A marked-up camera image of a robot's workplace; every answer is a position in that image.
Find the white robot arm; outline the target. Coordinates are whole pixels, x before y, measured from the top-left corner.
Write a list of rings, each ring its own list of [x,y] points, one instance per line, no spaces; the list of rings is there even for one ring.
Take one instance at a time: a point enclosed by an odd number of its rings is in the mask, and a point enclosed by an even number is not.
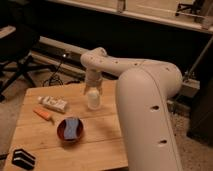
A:
[[[118,78],[115,101],[129,171],[183,171],[167,108],[182,74],[172,63],[116,58],[99,47],[80,57],[86,88],[99,89],[103,72]]]

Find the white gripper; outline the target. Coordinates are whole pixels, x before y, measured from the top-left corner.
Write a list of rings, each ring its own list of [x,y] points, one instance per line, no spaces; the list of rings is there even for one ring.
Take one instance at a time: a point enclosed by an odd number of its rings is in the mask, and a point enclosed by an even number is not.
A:
[[[89,91],[89,88],[97,88],[99,95],[102,95],[102,73],[93,69],[87,69],[85,74],[84,95]]]

